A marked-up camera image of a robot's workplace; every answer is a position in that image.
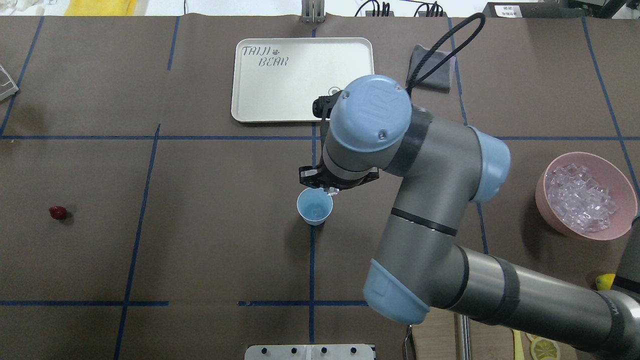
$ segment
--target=yellow cloth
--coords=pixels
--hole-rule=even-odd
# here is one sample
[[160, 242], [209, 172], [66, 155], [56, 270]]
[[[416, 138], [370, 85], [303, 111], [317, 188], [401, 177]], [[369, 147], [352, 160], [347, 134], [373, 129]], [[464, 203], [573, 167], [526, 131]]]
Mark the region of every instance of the yellow cloth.
[[66, 16], [133, 15], [136, 0], [71, 0]]

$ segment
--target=blue joint cap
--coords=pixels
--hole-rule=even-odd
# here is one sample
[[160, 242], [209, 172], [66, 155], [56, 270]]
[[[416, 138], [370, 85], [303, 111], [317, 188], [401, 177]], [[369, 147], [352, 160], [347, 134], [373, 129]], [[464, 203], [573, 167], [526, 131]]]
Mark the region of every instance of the blue joint cap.
[[362, 293], [375, 311], [399, 323], [421, 323], [429, 312], [427, 304], [375, 259], [371, 259], [369, 275]]
[[480, 184], [472, 201], [485, 202], [491, 200], [507, 179], [511, 166], [509, 147], [502, 140], [487, 135], [473, 126], [482, 153], [482, 174]]
[[352, 151], [380, 151], [404, 137], [411, 112], [411, 99], [395, 80], [367, 75], [342, 91], [331, 110], [331, 132]]

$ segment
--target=small red object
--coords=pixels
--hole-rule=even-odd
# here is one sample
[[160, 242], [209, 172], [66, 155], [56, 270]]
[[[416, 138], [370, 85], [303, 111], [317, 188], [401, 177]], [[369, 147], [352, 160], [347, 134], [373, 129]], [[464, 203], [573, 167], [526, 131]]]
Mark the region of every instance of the small red object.
[[56, 220], [64, 220], [67, 217], [67, 209], [63, 206], [54, 206], [49, 208], [49, 214]]

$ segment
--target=light blue plastic cup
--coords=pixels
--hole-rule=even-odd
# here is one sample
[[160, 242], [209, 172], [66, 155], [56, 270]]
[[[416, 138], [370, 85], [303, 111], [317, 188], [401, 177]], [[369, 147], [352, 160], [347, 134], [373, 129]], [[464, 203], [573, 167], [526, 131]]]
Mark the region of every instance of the light blue plastic cup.
[[309, 225], [320, 225], [331, 213], [333, 199], [324, 189], [304, 189], [298, 195], [298, 213]]

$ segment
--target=bowl of ice cubes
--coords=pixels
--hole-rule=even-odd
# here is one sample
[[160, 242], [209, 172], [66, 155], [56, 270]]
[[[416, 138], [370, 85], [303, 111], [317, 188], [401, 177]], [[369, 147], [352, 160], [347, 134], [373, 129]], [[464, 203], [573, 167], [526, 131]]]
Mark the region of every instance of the bowl of ice cubes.
[[613, 240], [631, 229], [637, 197], [615, 165], [588, 152], [560, 155], [536, 187], [536, 205], [545, 221], [572, 238]]

